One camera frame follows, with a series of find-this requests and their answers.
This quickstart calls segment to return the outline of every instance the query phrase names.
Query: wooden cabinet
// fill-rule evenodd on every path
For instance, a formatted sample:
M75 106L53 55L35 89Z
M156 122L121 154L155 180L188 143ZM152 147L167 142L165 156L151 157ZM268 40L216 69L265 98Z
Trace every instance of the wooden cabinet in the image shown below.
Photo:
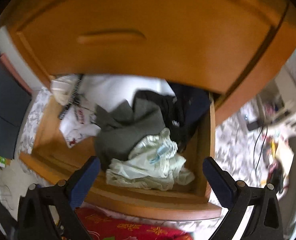
M296 46L296 10L288 0L13 0L0 22L47 87L57 74L121 73L219 94L185 153L197 175L192 187L166 193L123 189L99 176L88 197L156 219L219 215L207 203L201 172L203 158L214 154L214 110L220 124L277 74ZM78 146L82 154L68 150L58 134L58 105L49 107L32 156L22 160L55 183L95 153L90 141Z
M60 0L16 34L49 75L127 69L225 93L270 27L234 0Z
M59 131L58 115L62 106L51 97L38 128L32 154L21 153L21 160L47 181L56 184L67 179L87 159L96 155L95 138L87 138L68 148ZM195 180L188 185L175 185L173 190L143 190L106 184L104 172L95 180L86 202L124 214L160 220L202 220L219 217L221 208L208 203L210 187L202 173L202 162L214 156L214 105L203 117L199 128L182 155L185 167Z

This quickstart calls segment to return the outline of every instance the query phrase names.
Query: drawer handle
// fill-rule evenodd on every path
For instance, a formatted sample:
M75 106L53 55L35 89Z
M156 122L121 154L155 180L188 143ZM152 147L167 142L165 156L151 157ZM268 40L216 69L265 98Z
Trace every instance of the drawer handle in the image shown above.
M77 42L84 45L96 45L115 42L142 42L147 38L136 30L109 30L79 35Z

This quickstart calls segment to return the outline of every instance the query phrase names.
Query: gray cloth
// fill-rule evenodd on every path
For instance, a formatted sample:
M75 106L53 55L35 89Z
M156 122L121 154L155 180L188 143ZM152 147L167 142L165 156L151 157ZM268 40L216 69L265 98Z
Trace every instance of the gray cloth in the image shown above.
M137 99L133 109L123 101L111 113L98 106L96 115L101 131L95 140L95 150L103 170L113 158L128 160L130 151L142 138L159 134L165 128L160 107L143 99Z

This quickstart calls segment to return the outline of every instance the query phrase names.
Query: wooden drawer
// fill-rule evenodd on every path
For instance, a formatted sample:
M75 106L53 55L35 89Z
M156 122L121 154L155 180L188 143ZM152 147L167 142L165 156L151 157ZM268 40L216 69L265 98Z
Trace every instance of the wooden drawer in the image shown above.
M21 160L47 181L55 184L67 179L86 160L95 155L94 142L88 138L69 149L59 131L61 106L52 97L37 131L32 155L22 153ZM185 167L195 174L186 186L171 191L143 190L106 184L101 172L86 201L116 212L161 220L202 220L219 217L221 208L208 203L210 187L202 173L202 162L214 156L215 120L213 102L201 120L199 129L182 154Z
M11 36L47 77L128 73L221 94L274 25L242 0L53 0L24 19Z

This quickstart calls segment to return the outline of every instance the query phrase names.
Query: folded clothes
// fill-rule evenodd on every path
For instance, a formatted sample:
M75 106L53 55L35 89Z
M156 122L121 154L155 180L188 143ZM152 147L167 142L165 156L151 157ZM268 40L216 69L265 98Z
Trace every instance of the folded clothes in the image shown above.
M112 159L106 170L107 184L120 187L169 190L175 183L186 185L195 176L184 168L186 159L177 152L165 128L159 135L148 135L130 152L127 161Z
M95 150L103 170L112 159L128 160L130 151L143 137L159 134L165 128L160 107L143 99L137 99L133 108L123 101L110 113L97 106L96 123L101 131Z

